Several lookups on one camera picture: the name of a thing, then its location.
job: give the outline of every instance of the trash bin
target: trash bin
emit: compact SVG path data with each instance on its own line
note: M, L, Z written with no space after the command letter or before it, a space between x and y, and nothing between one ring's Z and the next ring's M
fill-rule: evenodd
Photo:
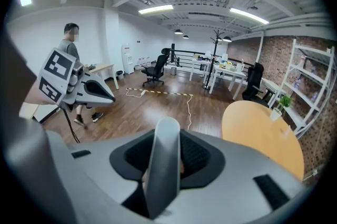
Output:
M116 75L117 75L117 77L118 77L118 80L124 79L123 71L122 71L122 70L119 70L119 71L116 73Z
M177 74L177 68L176 67L172 67L171 68L171 75L176 75Z

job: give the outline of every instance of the yellow black tape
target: yellow black tape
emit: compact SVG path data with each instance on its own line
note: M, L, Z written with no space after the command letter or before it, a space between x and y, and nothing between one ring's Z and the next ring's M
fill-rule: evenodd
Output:
M172 95L184 95L184 96L193 96L193 94L186 94L186 93L174 93L174 92L161 92L161 91L153 91L153 90L146 90L146 89L141 89L141 88L127 88L128 90L133 89L133 90L140 90L140 91L146 91L146 92L152 92L152 93L163 93L163 94L172 94Z

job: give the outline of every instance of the sneaker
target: sneaker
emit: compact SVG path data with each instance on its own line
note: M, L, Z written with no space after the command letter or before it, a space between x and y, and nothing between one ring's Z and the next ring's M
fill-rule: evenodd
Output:
M96 122L98 119L100 119L103 116L103 113L94 113L91 118L93 119L93 122Z
M83 122L83 118L81 115L77 115L76 118L74 119L75 123L79 124L82 127L85 127L85 124Z

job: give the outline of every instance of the person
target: person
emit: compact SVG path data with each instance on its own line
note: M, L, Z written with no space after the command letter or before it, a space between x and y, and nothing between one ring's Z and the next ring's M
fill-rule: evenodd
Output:
M80 32L80 27L75 24L75 23L68 23L65 25L64 27L64 36L63 36L63 40L61 41L60 45L58 46L58 49L69 54L72 55L73 57L76 58L77 61L80 61L80 56L78 55L77 52L77 48L74 44L74 41L76 41L78 39L78 34ZM83 122L83 118L82 118L82 110L83 110L83 105L79 105L76 108L76 118L74 119L74 121L85 127L85 124ZM91 118L93 120L93 122L96 122L97 120L99 120L102 116L103 113L97 113L95 111L95 109L92 109L93 114L91 115Z

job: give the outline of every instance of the coat rack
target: coat rack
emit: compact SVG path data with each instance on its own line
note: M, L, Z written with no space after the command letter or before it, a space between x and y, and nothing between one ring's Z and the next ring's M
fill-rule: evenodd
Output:
M209 89L209 82L210 82L211 73L213 71L213 65L214 65L214 61L215 61L215 53L216 53L217 43L219 42L219 39L221 39L220 35L225 33L225 32L219 33L219 30L217 30L217 32L214 30L214 32L216 34L216 38L215 38L215 40L213 38L211 38L214 41L213 44L215 44L214 53L213 53L213 58L212 58L212 63L211 63L210 73L209 73L209 76L208 76L208 79L207 79L207 83L206 83L205 86L203 86L205 89Z

